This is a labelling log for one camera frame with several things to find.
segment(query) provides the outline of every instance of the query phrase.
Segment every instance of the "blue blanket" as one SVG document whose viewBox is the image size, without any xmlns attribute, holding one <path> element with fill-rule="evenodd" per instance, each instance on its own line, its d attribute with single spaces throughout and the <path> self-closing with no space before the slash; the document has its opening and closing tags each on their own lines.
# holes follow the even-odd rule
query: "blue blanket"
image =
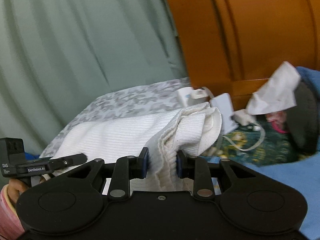
<svg viewBox="0 0 320 240">
<path fill-rule="evenodd" d="M 320 101 L 320 71 L 297 67 L 302 80 L 314 91 Z M 301 192 L 308 202 L 308 213 L 300 228 L 301 233 L 311 240 L 320 237 L 320 139 L 317 153 L 308 159 L 295 163 L 257 167 L 247 165 L 281 183 Z"/>
</svg>

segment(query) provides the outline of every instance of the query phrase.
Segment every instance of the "tissue paper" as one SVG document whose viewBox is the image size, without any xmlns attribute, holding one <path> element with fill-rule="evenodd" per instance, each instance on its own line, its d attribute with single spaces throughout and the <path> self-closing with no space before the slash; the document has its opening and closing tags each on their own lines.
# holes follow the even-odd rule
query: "tissue paper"
<svg viewBox="0 0 320 240">
<path fill-rule="evenodd" d="M 248 114 L 268 114 L 296 106 L 294 91 L 301 76 L 289 62 L 283 62 L 267 83 L 250 98 Z"/>
</svg>

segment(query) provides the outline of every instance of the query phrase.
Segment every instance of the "pink sleeve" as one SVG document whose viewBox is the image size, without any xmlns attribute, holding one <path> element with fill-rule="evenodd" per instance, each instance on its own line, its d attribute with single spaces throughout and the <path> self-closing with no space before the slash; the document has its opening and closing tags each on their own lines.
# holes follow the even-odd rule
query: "pink sleeve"
<svg viewBox="0 0 320 240">
<path fill-rule="evenodd" d="M 17 213 L 10 203 L 8 185 L 4 186 L 0 193 L 0 234 L 8 240 L 15 240 L 24 233 Z"/>
</svg>

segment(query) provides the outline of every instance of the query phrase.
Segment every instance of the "charging cable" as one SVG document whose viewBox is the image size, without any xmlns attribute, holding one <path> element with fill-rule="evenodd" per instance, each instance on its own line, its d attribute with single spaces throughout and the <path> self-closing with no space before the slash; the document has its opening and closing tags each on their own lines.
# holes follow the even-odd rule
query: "charging cable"
<svg viewBox="0 0 320 240">
<path fill-rule="evenodd" d="M 253 124 L 257 125 L 258 127 L 260 127 L 260 138 L 259 140 L 252 145 L 251 147 L 249 147 L 248 149 L 241 149 L 239 146 L 237 146 L 230 138 L 228 138 L 227 136 L 223 135 L 223 138 L 225 138 L 232 146 L 236 147 L 238 150 L 242 151 L 242 152 L 248 152 L 251 151 L 255 148 L 257 148 L 264 140 L 264 138 L 266 137 L 266 131 L 263 129 L 263 127 L 258 123 L 258 122 L 253 122 Z"/>
</svg>

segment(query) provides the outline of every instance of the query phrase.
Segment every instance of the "wooden panel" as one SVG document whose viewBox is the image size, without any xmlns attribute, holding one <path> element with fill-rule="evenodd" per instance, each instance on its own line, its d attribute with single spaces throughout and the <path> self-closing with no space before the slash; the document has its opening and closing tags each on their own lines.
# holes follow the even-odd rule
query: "wooden panel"
<svg viewBox="0 0 320 240">
<path fill-rule="evenodd" d="M 217 94 L 231 90 L 230 71 L 212 0 L 167 0 L 191 84 Z"/>
<path fill-rule="evenodd" d="M 247 106 L 247 103 L 252 95 L 242 95 L 242 96 L 235 96 L 231 97 L 233 109 L 240 110 L 244 109 Z"/>
<path fill-rule="evenodd" d="M 235 24 L 230 17 L 228 5 L 225 0 L 214 0 L 216 4 L 216 11 L 219 15 L 221 24 L 221 31 L 223 32 L 223 38 L 225 39 L 227 48 L 226 53 L 228 56 L 229 64 L 231 67 L 231 78 L 234 81 L 244 79 L 244 73 L 241 69 L 240 48 L 237 35 L 235 33 Z"/>
<path fill-rule="evenodd" d="M 308 0 L 310 2 L 312 16 L 316 29 L 316 69 L 320 70 L 320 0 Z"/>
<path fill-rule="evenodd" d="M 257 91 L 268 79 L 237 81 L 232 83 L 232 95 L 240 96 Z"/>
<path fill-rule="evenodd" d="M 315 68 L 315 30 L 308 0 L 226 1 L 245 80 L 268 78 L 283 61 Z"/>
</svg>

